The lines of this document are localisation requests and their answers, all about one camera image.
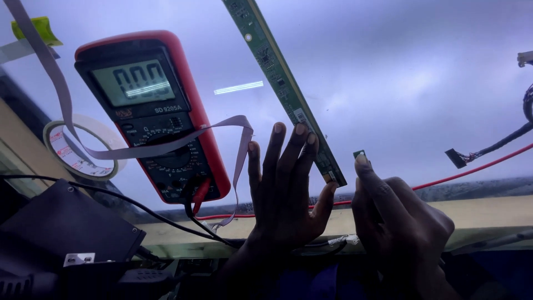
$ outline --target small green circuit board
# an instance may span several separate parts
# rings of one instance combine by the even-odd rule
[[[326,182],[334,180],[340,186],[345,186],[346,179],[257,4],[254,0],[223,0],[223,3],[292,123],[302,123],[317,135],[319,148],[314,162],[322,177]]]
[[[364,150],[359,150],[359,151],[355,151],[355,152],[353,153],[353,158],[356,159],[356,158],[357,158],[357,155],[359,155],[359,154],[362,154],[362,155],[366,156],[366,153],[365,153]]]

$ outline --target red wire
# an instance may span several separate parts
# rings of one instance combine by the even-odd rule
[[[443,178],[443,179],[440,179],[440,180],[437,180],[437,181],[433,181],[433,182],[426,183],[426,184],[423,184],[423,185],[415,186],[415,187],[413,187],[413,191],[420,190],[421,188],[425,188],[425,187],[428,187],[428,186],[444,183],[444,182],[447,182],[447,181],[450,181],[450,180],[454,180],[454,179],[457,179],[459,177],[463,177],[463,176],[475,173],[477,171],[481,171],[481,170],[486,169],[488,167],[492,167],[493,165],[495,165],[497,163],[501,163],[504,160],[508,160],[511,157],[517,156],[517,155],[519,155],[522,152],[530,150],[531,148],[533,148],[533,144],[530,144],[530,145],[528,145],[528,146],[526,146],[526,147],[524,147],[524,148],[522,148],[520,150],[517,150],[517,151],[515,151],[515,152],[513,152],[513,153],[511,153],[509,155],[505,155],[504,157],[501,157],[500,159],[497,159],[495,161],[489,162],[487,164],[484,164],[484,165],[482,165],[480,167],[477,167],[475,169],[472,169],[470,171],[462,172],[462,173],[459,173],[457,175],[446,177],[446,178]],[[343,204],[350,204],[350,203],[352,203],[352,201],[341,201],[341,202],[335,202],[335,203],[333,203],[333,205],[343,205]],[[228,217],[231,217],[231,215],[215,215],[215,216],[197,217],[197,219],[198,220],[209,220],[209,219],[221,219],[221,218],[228,218]],[[254,218],[254,217],[255,217],[255,215],[235,215],[234,216],[234,218]]]

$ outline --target hand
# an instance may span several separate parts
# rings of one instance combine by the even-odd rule
[[[317,136],[297,124],[280,157],[285,132],[283,123],[274,125],[262,175],[259,144],[249,144],[248,175],[256,224],[245,247],[289,252],[320,236],[331,214],[336,182],[326,184],[313,212],[308,208],[309,171],[317,156]]]
[[[422,298],[433,298],[436,290],[449,291],[438,263],[454,231],[453,221],[422,201],[402,179],[381,180],[362,154],[356,158],[356,172],[352,211],[357,236],[378,270],[385,278],[414,287]]]

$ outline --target red multimeter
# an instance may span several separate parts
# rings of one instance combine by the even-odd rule
[[[170,31],[141,31],[104,38],[76,50],[76,70],[129,147],[177,140],[209,125],[180,40]],[[167,154],[137,159],[166,203],[185,203],[183,186],[210,179],[204,200],[230,190],[211,129]]]

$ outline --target masking tape roll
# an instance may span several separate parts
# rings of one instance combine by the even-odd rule
[[[97,138],[107,150],[127,148],[122,137],[109,127],[88,116],[73,114],[74,127],[80,128]],[[65,139],[63,120],[48,123],[43,130],[43,140],[46,148],[72,173],[92,180],[109,180],[126,166],[127,160],[114,160],[112,168],[99,167],[82,158],[76,153]]]

